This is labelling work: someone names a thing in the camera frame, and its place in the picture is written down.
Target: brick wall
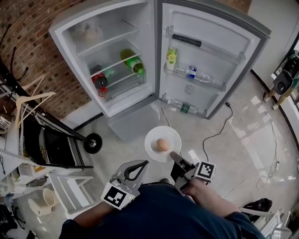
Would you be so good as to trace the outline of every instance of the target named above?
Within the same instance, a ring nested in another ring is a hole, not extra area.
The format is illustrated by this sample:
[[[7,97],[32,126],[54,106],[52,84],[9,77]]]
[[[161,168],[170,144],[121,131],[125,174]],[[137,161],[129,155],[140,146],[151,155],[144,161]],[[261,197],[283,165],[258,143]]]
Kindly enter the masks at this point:
[[[3,62],[9,68],[16,46],[14,76],[21,77],[26,66],[29,67],[21,85],[46,74],[38,92],[56,92],[43,104],[43,109],[59,119],[90,101],[48,33],[58,13],[80,2],[82,0],[0,0],[0,36],[8,23],[12,24],[0,49]],[[31,87],[27,92],[30,94],[33,90]]]
[[[230,7],[233,7],[246,14],[248,14],[251,5],[251,0],[216,0],[216,1],[221,2]]]

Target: white cable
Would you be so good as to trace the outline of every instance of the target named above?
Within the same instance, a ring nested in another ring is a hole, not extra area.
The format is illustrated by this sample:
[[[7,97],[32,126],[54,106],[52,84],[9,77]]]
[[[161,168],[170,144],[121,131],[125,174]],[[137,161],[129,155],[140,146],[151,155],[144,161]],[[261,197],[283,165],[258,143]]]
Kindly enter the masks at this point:
[[[229,196],[235,189],[237,189],[239,186],[241,186],[241,184],[243,184],[243,182],[248,181],[248,180],[243,180],[242,182],[240,182],[237,186],[235,186],[225,197],[223,197],[223,199],[225,199],[227,196]]]
[[[169,120],[168,120],[168,118],[167,118],[167,116],[166,116],[166,114],[165,114],[165,112],[164,112],[164,109],[163,109],[163,107],[162,107],[162,106],[161,106],[161,109],[162,109],[162,111],[163,111],[163,114],[164,114],[165,118],[167,119],[168,126],[171,128],[171,126],[170,126],[170,122],[169,122]]]
[[[167,116],[166,116],[166,114],[165,114],[164,109],[163,109],[162,106],[161,106],[161,109],[162,109],[162,111],[163,111],[163,114],[164,114],[165,118],[167,119],[168,126],[171,127],[171,126],[170,126],[170,122],[169,122],[169,120],[168,120],[168,118],[167,118]]]
[[[262,107],[263,107],[264,113],[268,116],[268,118],[270,120],[272,131],[273,131],[273,134],[274,134],[274,139],[275,139],[275,154],[274,154],[274,159],[273,159],[273,163],[271,164],[271,168],[270,168],[269,174],[267,176],[261,176],[260,179],[256,183],[256,188],[259,189],[259,190],[262,190],[264,188],[264,186],[266,185],[266,183],[268,182],[269,178],[272,177],[272,176],[274,176],[278,172],[278,167],[279,167],[279,161],[277,160],[277,139],[276,139],[276,135],[274,133],[274,129],[273,129],[273,125],[272,125],[272,120],[271,120],[270,116],[268,115],[268,113],[266,112],[266,109],[265,109],[265,107],[263,105],[263,99],[262,99]],[[273,165],[274,165],[275,162],[276,162],[275,171],[274,171],[274,173],[271,173]],[[263,186],[261,188],[259,188],[257,185],[261,181],[262,178],[266,178],[266,182],[263,184]]]

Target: white plate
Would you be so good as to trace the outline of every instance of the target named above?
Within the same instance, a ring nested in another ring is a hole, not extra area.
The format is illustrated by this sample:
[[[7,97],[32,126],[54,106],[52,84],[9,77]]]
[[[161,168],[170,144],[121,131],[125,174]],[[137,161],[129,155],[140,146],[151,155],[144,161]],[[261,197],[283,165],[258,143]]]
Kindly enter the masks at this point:
[[[164,139],[169,143],[169,150],[166,152],[156,151],[158,139]],[[168,126],[158,126],[153,128],[145,137],[144,147],[149,157],[158,162],[171,161],[170,153],[172,151],[177,154],[181,151],[182,141],[181,137],[173,128]]]

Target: person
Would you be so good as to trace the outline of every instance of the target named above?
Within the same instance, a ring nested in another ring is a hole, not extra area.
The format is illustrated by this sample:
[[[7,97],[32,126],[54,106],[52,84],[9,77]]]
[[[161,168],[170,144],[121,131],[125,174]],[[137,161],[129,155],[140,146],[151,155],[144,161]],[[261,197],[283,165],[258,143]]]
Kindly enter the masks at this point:
[[[198,178],[183,197],[170,184],[142,185],[140,195],[121,211],[102,202],[67,220],[60,239],[264,239],[231,202]]]
[[[279,69],[276,71],[276,73],[278,75],[281,74],[281,72],[284,70],[286,71],[289,76],[292,77],[292,85],[290,86],[290,88],[283,93],[279,99],[278,102],[274,105],[272,105],[272,109],[273,110],[277,110],[278,107],[284,102],[284,100],[286,98],[288,98],[292,92],[298,87],[299,85],[299,52],[297,50],[291,50],[285,57],[285,60],[283,61],[283,63],[280,65]],[[268,102],[270,100],[270,98],[272,96],[274,96],[276,94],[276,90],[275,87],[273,87],[271,89],[271,91],[269,92],[269,94],[266,94],[264,97],[264,102]]]

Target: tile floor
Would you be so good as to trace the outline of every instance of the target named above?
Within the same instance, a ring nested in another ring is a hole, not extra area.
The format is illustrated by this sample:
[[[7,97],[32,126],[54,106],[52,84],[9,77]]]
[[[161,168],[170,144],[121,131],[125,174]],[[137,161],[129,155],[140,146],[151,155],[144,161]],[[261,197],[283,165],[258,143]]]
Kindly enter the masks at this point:
[[[262,95],[263,89],[260,83],[248,74],[229,99],[234,111],[233,117],[227,122],[221,135],[205,142],[210,162],[217,165],[214,181],[210,187],[238,206],[266,197],[273,201],[272,211],[280,208],[288,211],[298,197],[298,151],[285,119],[280,111],[271,109],[271,102],[264,103],[264,107],[272,120],[277,138],[277,160],[280,164],[278,172],[269,178],[265,185],[265,178],[258,182],[261,176],[269,174],[275,154],[274,135],[271,122],[262,106]],[[183,114],[167,104],[159,104],[164,107],[171,126],[180,134],[183,157],[192,160],[196,155],[205,161],[202,141],[221,130],[225,119],[231,113],[230,109],[224,105],[211,120],[206,120]],[[161,108],[159,109],[160,125],[167,125]],[[83,154],[83,158],[91,162],[94,169],[84,170],[80,174],[95,177],[87,187],[96,200],[100,199],[106,181],[124,162],[137,159],[150,161],[144,183],[156,182],[164,177],[171,180],[173,162],[160,163],[151,160],[144,150],[145,135],[140,135],[131,142],[123,142],[107,126],[105,117],[100,117],[80,130],[83,135],[92,132],[101,135],[103,147],[95,155]],[[43,218],[42,223],[39,223],[26,205],[29,196],[18,199],[23,210],[26,208],[25,219],[31,220],[30,226],[33,228],[39,227],[35,230],[43,233],[41,238],[57,238],[64,221],[63,213],[53,215],[46,223],[43,221],[47,219]]]

